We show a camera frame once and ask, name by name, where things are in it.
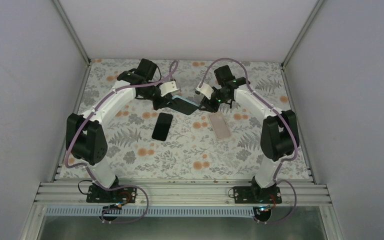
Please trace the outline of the black smartphone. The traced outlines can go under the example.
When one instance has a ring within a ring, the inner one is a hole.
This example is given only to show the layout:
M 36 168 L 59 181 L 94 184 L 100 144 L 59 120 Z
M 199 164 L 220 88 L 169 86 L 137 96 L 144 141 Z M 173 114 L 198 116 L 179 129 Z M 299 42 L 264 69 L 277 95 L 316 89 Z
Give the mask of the black smartphone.
M 174 116 L 168 113 L 160 113 L 157 117 L 151 138 L 158 141 L 166 141 Z

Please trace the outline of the cream phone case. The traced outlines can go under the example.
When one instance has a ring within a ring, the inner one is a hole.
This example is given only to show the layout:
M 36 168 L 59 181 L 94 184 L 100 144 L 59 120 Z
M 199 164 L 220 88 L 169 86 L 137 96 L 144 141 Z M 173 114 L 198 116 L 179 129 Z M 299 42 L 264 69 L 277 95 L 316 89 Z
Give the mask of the cream phone case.
M 209 113 L 208 119 L 217 140 L 225 140 L 232 136 L 224 115 L 221 112 Z

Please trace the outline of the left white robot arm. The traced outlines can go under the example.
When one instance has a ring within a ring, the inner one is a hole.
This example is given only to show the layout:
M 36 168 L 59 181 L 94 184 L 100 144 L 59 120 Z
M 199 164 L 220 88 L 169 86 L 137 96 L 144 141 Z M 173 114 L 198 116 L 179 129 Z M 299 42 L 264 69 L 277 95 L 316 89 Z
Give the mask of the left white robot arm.
M 91 177 L 85 193 L 88 203 L 115 203 L 122 198 L 131 201 L 127 186 L 120 186 L 119 179 L 106 160 L 108 143 L 105 128 L 117 112 L 137 97 L 150 100 L 153 107 L 166 107 L 170 97 L 179 90 L 173 74 L 179 65 L 174 60 L 168 75 L 153 81 L 160 68 L 148 59 L 141 59 L 136 68 L 120 73 L 109 92 L 90 109 L 81 114 L 72 113 L 66 120 L 64 165 L 68 169 L 84 167 Z

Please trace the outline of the phone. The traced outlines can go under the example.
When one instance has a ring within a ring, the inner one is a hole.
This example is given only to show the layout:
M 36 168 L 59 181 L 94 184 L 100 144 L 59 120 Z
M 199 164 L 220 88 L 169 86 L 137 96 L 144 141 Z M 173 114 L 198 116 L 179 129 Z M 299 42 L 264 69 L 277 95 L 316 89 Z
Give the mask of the phone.
M 199 105 L 196 102 L 193 102 L 187 98 L 175 95 L 170 100 L 168 107 L 174 111 L 189 116 L 199 108 Z

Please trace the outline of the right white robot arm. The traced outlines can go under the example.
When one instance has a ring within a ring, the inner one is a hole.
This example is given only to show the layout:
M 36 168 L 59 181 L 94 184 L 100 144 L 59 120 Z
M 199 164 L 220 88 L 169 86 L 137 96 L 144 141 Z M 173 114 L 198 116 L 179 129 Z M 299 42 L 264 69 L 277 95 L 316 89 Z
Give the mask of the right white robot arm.
M 200 108 L 214 113 L 221 104 L 233 102 L 262 120 L 260 148 L 265 156 L 250 186 L 240 187 L 240 201 L 262 204 L 278 193 L 278 174 L 283 162 L 292 161 L 300 145 L 297 116 L 293 110 L 280 110 L 255 91 L 248 76 L 235 77 L 228 65 L 214 71 L 220 88 L 201 81 L 196 92 L 203 95 Z

